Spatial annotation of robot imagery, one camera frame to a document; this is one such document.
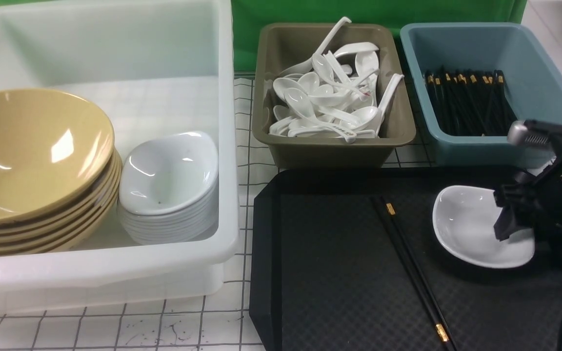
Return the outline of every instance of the table surface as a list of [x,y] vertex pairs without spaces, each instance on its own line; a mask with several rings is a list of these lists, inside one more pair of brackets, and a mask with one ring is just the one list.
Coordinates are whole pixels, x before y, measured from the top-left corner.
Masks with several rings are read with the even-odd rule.
[[[562,73],[562,0],[533,0],[522,23],[540,40]],[[253,199],[279,173],[268,148],[250,133],[252,75],[236,75],[236,139],[243,245],[225,264],[225,285],[206,297],[105,305],[0,316],[0,350],[16,351],[263,351],[248,317]],[[419,108],[412,97],[414,112]],[[430,167],[419,134],[399,147],[384,167]]]

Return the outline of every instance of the green cloth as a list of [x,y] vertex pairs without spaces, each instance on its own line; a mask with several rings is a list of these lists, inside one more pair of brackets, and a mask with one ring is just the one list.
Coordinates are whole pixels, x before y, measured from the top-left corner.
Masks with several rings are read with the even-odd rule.
[[[31,0],[0,0],[1,5]],[[392,30],[414,22],[522,21],[526,0],[232,0],[234,67],[254,71],[259,32],[275,22],[376,23]]]

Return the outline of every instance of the chopstick with gold tip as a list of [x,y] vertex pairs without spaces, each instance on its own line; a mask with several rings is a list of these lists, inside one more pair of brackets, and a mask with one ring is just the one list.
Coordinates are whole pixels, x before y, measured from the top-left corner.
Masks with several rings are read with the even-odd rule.
[[456,351],[457,347],[455,347],[455,343],[452,340],[450,331],[448,330],[448,325],[446,325],[443,314],[437,305],[437,300],[435,299],[435,296],[424,277],[424,273],[422,273],[422,269],[420,268],[406,237],[404,237],[402,226],[399,223],[399,219],[397,218],[393,205],[390,202],[385,202],[382,196],[371,197],[370,201],[372,202],[386,233],[389,234],[394,249],[399,256],[413,287],[417,291],[431,323],[435,326],[435,333],[437,333],[437,337],[442,342],[445,350]]

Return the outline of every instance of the blue plastic container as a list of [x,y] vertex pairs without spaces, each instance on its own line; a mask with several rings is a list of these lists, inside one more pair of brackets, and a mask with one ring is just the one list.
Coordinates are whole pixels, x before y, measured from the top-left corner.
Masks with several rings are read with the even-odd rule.
[[511,146],[506,137],[456,137],[444,133],[426,91],[424,73],[446,69],[504,71],[506,98],[520,120],[562,124],[562,75],[537,38],[511,23],[409,24],[400,32],[404,53],[441,166],[510,164],[537,168],[552,153]]

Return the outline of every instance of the black tray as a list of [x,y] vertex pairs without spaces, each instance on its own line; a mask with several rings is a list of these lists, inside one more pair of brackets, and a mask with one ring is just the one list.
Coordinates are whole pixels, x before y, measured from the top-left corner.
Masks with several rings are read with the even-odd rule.
[[285,171],[257,196],[250,316],[268,351],[442,346],[368,198],[395,205],[459,351],[551,351],[562,270],[547,244],[529,264],[482,269],[435,239],[437,193],[513,182],[513,167]]

